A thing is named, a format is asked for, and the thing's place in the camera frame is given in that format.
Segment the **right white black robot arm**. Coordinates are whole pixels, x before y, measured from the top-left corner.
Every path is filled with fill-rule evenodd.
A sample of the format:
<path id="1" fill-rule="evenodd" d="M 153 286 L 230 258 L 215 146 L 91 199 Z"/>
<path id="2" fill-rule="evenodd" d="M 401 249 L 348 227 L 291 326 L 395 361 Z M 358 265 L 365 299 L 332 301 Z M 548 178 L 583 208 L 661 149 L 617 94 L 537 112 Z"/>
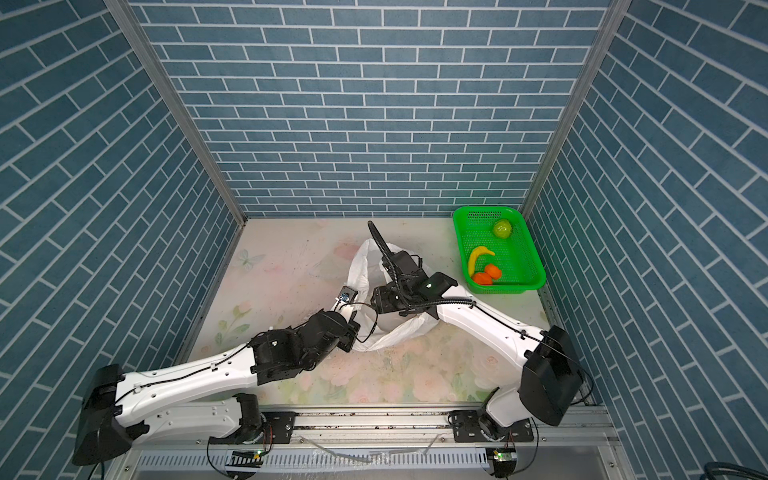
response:
<path id="1" fill-rule="evenodd" d="M 441 272 L 432 275 L 406 251 L 385 248 L 382 263 L 390 282 L 373 291 L 379 313 L 425 313 L 482 341 L 510 364 L 514 378 L 484 402 L 494 427 L 506 428 L 534 418 L 550 426 L 562 422 L 585 380 L 565 330 L 524 324 L 472 297 Z"/>

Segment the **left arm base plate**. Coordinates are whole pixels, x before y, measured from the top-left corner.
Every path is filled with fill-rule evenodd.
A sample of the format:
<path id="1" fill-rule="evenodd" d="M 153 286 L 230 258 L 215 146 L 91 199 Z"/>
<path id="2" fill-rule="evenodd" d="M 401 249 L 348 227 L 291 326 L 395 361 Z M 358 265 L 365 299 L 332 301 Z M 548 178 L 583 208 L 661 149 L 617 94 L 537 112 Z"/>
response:
<path id="1" fill-rule="evenodd" d="M 295 420 L 296 413 L 291 411 L 259 413 L 252 417 L 243 415 L 237 429 L 225 437 L 226 444 L 287 445 L 293 435 Z"/>

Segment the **green pear fruit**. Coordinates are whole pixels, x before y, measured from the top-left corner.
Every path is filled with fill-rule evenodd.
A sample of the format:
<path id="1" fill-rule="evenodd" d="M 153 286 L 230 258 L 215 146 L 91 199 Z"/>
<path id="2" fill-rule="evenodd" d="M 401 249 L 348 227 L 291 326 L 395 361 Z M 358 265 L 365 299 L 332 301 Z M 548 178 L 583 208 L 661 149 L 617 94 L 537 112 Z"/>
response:
<path id="1" fill-rule="evenodd" d="M 513 232 L 512 223 L 505 218 L 497 220 L 492 226 L 492 233 L 499 239 L 508 239 Z"/>

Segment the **white plastic bag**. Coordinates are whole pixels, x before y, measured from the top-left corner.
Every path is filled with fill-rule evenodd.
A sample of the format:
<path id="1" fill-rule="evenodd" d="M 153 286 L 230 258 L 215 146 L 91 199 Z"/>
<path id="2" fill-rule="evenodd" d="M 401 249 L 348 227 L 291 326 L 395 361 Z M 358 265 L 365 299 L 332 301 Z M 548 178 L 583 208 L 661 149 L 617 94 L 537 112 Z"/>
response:
<path id="1" fill-rule="evenodd" d="M 386 271 L 388 263 L 374 240 L 362 243 L 352 259 L 345 285 L 335 310 L 359 325 L 352 349 L 357 352 L 381 350 L 423 336 L 438 325 L 427 312 L 402 313 L 406 308 L 398 282 Z"/>

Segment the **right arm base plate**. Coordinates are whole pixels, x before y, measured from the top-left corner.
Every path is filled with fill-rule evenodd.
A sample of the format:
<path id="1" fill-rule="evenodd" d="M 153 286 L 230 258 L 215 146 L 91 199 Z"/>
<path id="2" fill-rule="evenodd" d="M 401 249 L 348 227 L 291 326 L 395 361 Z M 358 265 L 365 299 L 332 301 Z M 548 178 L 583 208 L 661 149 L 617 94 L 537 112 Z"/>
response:
<path id="1" fill-rule="evenodd" d="M 480 410 L 453 410 L 448 414 L 456 443 L 532 442 L 534 433 L 528 420 L 503 427 Z"/>

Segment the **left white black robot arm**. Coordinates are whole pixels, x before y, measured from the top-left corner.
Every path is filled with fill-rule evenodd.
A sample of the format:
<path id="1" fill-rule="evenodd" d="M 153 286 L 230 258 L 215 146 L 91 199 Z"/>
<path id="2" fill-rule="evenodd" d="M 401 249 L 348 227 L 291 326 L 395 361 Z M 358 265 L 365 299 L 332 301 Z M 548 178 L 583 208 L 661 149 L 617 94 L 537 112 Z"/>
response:
<path id="1" fill-rule="evenodd" d="M 78 417 L 72 462 L 102 464 L 127 452 L 155 430 L 149 418 L 180 404 L 232 392 L 241 416 L 226 440 L 261 432 L 253 386 L 292 379 L 313 370 L 334 349 L 348 352 L 360 330 L 353 318 L 320 310 L 297 327 L 261 332 L 247 342 L 201 360 L 148 372 L 125 372 L 118 364 L 92 375 Z"/>

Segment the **yellow lemon fruit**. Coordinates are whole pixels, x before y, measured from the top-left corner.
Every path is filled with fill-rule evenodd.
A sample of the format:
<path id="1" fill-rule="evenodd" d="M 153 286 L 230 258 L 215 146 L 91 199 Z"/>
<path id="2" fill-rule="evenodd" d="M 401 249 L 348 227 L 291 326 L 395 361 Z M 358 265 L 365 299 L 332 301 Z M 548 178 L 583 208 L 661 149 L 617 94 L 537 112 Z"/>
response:
<path id="1" fill-rule="evenodd" d="M 467 271 L 470 277 L 472 277 L 476 273 L 477 260 L 484 255 L 495 256 L 495 253 L 485 246 L 475 247 L 470 252 L 467 260 Z"/>

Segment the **orange fruit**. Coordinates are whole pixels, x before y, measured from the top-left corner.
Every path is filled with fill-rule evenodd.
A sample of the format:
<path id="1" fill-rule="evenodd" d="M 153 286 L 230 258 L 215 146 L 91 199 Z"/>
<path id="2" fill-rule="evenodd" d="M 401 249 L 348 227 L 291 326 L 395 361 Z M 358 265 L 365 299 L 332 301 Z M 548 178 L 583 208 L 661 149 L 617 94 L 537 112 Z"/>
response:
<path id="1" fill-rule="evenodd" d="M 496 265 L 487 264 L 484 268 L 484 272 L 492 279 L 499 280 L 502 277 L 502 271 Z"/>
<path id="2" fill-rule="evenodd" d="M 484 271 L 475 272 L 471 279 L 478 285 L 489 286 L 493 284 L 493 278 Z"/>

